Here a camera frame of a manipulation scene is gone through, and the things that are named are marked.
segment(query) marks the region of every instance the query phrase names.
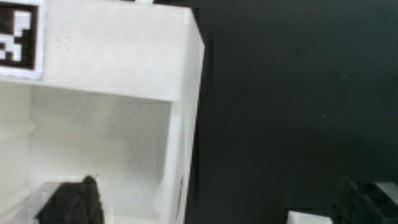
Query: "white box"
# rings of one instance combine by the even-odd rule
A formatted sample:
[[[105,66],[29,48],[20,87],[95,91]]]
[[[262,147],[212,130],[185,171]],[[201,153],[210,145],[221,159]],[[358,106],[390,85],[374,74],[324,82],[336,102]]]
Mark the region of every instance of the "white box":
[[[326,216],[290,211],[287,224],[333,224],[333,220]]]
[[[86,175],[109,224],[184,223],[203,50],[191,9],[48,1],[43,78],[0,75],[0,223]]]

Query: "black object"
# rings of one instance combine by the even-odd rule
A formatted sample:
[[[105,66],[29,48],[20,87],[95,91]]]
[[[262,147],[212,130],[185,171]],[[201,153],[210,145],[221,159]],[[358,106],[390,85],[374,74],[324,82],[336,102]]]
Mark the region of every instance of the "black object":
[[[96,180],[64,183],[38,214],[41,224],[104,224],[104,208]]]
[[[386,191],[384,186],[397,187],[395,183],[354,183],[349,178],[342,179],[333,206],[335,224],[398,224],[398,191],[393,192],[398,187]]]

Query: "black background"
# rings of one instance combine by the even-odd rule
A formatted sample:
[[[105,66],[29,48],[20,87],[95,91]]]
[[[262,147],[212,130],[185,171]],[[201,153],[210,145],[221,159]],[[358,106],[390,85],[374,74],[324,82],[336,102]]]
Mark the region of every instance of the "black background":
[[[187,224],[327,214],[398,175],[398,1],[192,0],[208,44]]]

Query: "qr code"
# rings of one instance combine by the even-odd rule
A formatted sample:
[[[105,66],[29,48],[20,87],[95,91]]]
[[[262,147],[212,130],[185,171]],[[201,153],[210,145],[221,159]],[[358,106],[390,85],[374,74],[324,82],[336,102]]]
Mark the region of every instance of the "qr code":
[[[0,66],[34,70],[38,6],[0,2]]]

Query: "dark background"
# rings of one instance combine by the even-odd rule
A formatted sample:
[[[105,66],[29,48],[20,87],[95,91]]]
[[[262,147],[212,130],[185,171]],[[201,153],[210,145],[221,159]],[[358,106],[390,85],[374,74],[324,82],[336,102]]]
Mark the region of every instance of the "dark background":
[[[398,1],[187,0],[208,45],[187,224],[327,214],[398,175]]]

